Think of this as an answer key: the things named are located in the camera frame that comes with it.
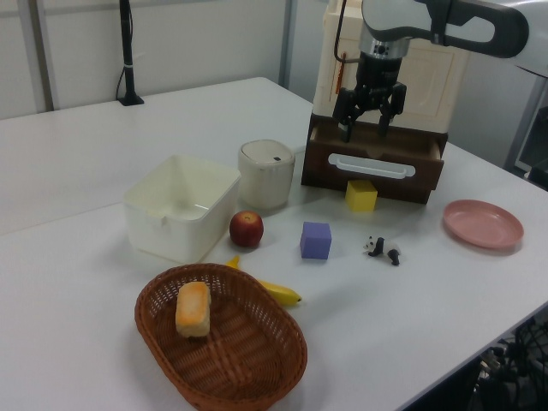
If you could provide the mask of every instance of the wicker basket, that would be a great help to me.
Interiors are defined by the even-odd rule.
[[[179,288],[192,281],[211,291],[207,337],[176,331]],[[307,345],[293,318],[253,277],[226,265],[184,265],[160,274],[141,291],[135,321],[165,375],[199,410],[268,409],[307,366]]]

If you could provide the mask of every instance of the apple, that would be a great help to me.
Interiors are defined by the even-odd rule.
[[[230,220],[230,239],[240,247],[257,247],[265,228],[255,211],[239,211]]]

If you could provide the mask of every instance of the bread loaf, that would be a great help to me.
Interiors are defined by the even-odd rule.
[[[211,296],[206,283],[186,283],[177,296],[176,327],[184,337],[205,337],[209,333]]]

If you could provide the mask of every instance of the pink plate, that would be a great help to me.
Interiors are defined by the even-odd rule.
[[[517,218],[484,201],[453,201],[445,207],[444,221],[453,234],[480,247],[512,247],[523,237]]]

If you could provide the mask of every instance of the panda toy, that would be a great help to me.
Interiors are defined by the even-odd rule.
[[[386,241],[383,237],[369,237],[364,248],[372,257],[385,254],[392,261],[392,265],[400,265],[398,256],[401,254],[399,247],[391,241]]]

